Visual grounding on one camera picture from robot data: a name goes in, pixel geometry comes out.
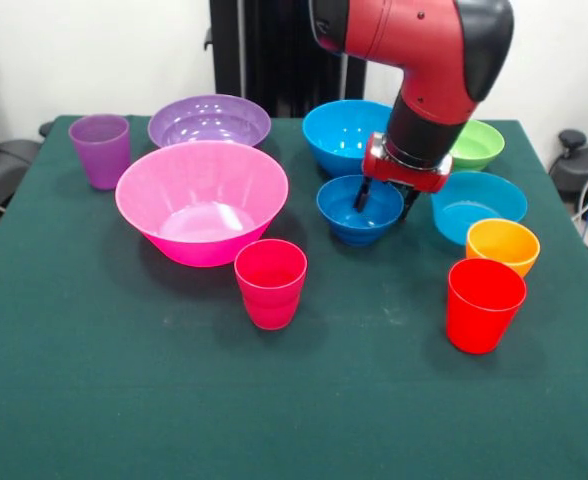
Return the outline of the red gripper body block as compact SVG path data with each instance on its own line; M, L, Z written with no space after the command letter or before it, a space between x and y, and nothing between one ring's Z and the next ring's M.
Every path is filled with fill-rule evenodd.
M426 193L438 192L449 178L452 167L453 158L449 154L435 168L422 170L409 166L387 151L385 135L380 132L370 135L362 162L362 172L366 177Z

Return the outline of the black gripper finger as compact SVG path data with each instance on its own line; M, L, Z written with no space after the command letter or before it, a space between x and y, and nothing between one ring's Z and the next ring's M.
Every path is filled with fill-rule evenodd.
M404 206L401 216L399 217L399 220L404 221L407 218L410 210L412 209L415 201L420 196L420 192L414 188L403 187L401 189L401 193L403 195Z
M354 200L354 204L353 204L353 208L356 211L363 211L364 208L366 207L369 195L370 195L370 189L371 189L371 185L372 185L372 181L373 179L367 176L363 177L363 181L359 187L359 190L357 192L357 195L355 197Z

